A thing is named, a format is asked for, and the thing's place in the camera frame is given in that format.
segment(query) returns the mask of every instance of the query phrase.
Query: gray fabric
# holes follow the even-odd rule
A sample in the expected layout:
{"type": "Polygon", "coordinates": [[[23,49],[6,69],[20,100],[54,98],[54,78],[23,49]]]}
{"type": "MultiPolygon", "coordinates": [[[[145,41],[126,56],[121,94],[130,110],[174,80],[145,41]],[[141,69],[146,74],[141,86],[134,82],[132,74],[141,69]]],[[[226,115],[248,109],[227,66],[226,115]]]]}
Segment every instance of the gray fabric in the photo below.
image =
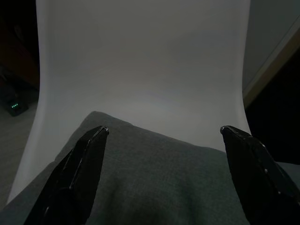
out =
{"type": "Polygon", "coordinates": [[[53,168],[78,138],[99,125],[107,126],[110,134],[88,225],[248,224],[225,153],[134,127],[100,112],[92,112],[83,121],[55,162],[2,211],[0,224],[22,224],[53,168]]]}

